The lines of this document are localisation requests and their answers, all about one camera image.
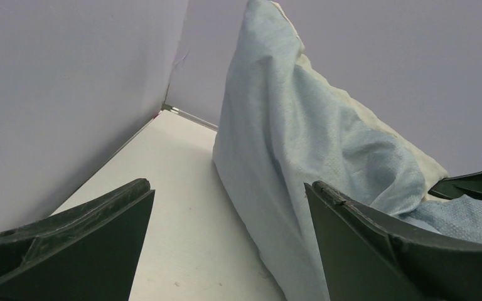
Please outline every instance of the wall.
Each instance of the wall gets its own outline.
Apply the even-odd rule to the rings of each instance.
[[[452,174],[482,169],[482,2],[278,2],[330,84]],[[217,124],[245,3],[190,1],[169,104]]]
[[[0,231],[50,214],[159,111],[187,0],[0,0]]]

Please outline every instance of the table surface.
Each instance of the table surface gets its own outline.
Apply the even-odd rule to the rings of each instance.
[[[283,300],[212,163],[215,132],[163,111],[55,213],[143,177],[156,190],[131,301]]]

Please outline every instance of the light blue towel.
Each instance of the light blue towel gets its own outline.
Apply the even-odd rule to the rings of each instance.
[[[303,51],[277,4],[249,1],[213,151],[223,185],[287,299],[329,300],[304,182],[322,180],[407,222],[481,240],[482,231],[461,231],[474,221],[451,220],[473,214],[461,210],[464,204],[482,202],[428,202],[446,171],[330,86]],[[474,217],[478,223],[482,214]]]

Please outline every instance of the cloth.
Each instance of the cloth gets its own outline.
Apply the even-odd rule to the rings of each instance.
[[[278,4],[249,0],[228,70],[213,160],[286,298],[318,301],[329,300],[329,293],[303,183],[322,180],[430,231],[451,227],[431,219],[464,214],[451,215],[452,207],[427,194],[447,177],[446,170],[329,85],[303,52]]]

